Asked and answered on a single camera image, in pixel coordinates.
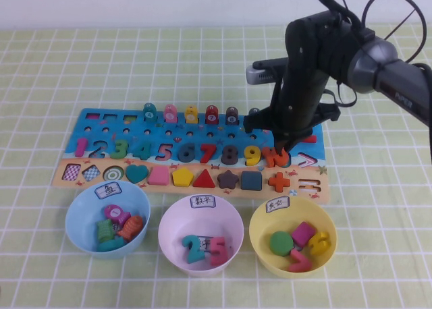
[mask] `pink square block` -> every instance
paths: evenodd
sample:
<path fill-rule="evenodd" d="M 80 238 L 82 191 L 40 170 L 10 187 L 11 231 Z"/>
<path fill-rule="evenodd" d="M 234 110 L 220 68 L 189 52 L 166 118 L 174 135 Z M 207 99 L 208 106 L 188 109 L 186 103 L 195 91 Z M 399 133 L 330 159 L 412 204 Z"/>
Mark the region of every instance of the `pink square block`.
<path fill-rule="evenodd" d="M 291 237 L 297 245 L 303 248 L 308 244 L 309 239 L 312 238 L 314 234 L 316 234 L 316 229 L 303 221 L 296 230 L 294 230 Z"/>
<path fill-rule="evenodd" d="M 167 186 L 169 183 L 169 171 L 166 166 L 153 167 L 150 176 L 148 177 L 148 184 L 152 186 Z"/>

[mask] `dark blue square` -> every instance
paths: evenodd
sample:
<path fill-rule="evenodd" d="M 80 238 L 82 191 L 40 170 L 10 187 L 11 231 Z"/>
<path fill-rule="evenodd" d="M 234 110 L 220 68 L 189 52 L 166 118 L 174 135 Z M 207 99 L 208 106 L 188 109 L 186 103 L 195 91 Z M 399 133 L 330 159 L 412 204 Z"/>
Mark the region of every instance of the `dark blue square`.
<path fill-rule="evenodd" d="M 242 190 L 261 191 L 263 189 L 263 176 L 258 171 L 243 171 L 240 187 Z"/>

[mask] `green heart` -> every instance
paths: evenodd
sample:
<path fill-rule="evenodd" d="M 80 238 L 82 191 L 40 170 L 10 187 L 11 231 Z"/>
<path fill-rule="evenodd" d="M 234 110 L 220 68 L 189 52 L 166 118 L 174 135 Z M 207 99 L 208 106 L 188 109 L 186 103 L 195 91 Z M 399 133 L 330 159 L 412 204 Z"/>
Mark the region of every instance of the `green heart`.
<path fill-rule="evenodd" d="M 145 179 L 149 174 L 149 169 L 147 169 L 146 165 L 129 165 L 126 167 L 126 177 L 133 184 L 138 183 Z"/>

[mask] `red plus sign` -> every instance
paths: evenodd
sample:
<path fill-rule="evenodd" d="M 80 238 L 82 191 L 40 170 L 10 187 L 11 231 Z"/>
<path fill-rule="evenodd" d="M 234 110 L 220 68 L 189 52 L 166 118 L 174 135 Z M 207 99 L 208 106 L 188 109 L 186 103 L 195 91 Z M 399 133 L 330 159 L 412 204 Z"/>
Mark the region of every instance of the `red plus sign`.
<path fill-rule="evenodd" d="M 282 172 L 277 172 L 276 177 L 269 178 L 269 185 L 274 186 L 276 192 L 282 193 L 284 191 L 284 186 L 290 186 L 290 179 L 284 179 Z"/>

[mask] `robotic arm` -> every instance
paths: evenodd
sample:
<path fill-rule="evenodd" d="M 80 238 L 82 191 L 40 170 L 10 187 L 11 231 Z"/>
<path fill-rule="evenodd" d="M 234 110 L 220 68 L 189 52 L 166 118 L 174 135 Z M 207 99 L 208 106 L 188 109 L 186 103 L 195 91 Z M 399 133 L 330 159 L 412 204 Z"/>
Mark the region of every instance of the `robotic arm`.
<path fill-rule="evenodd" d="M 328 11 L 288 24 L 288 57 L 256 61 L 246 69 L 249 84 L 275 87 L 270 105 L 244 118 L 245 132 L 271 130 L 281 154 L 310 136 L 314 126 L 337 121 L 339 106 L 345 105 L 320 102 L 323 94 L 333 95 L 325 89 L 330 77 L 359 93 L 384 94 L 429 127 L 431 68 L 399 59 L 390 42 L 364 26 L 365 15 L 362 23 L 334 0 L 319 1 Z"/>

